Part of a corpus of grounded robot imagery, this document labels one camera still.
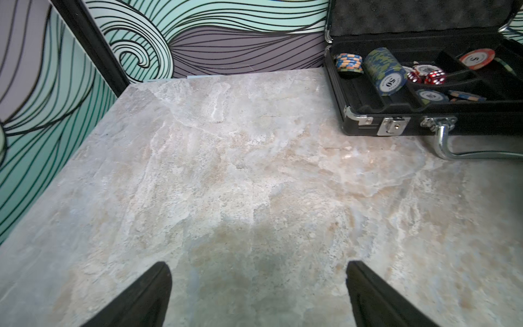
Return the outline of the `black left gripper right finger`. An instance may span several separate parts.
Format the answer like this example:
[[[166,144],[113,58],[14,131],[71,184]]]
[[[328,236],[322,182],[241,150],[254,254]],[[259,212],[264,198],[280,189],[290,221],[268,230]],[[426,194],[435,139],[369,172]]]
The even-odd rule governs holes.
[[[346,274],[356,326],[436,326],[362,261],[348,262]]]

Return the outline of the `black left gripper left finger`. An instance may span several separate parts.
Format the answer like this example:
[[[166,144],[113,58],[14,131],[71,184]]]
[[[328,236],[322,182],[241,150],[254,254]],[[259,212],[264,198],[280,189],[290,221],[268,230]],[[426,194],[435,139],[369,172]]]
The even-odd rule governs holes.
[[[172,291],[165,262],[156,262],[84,326],[163,326]]]

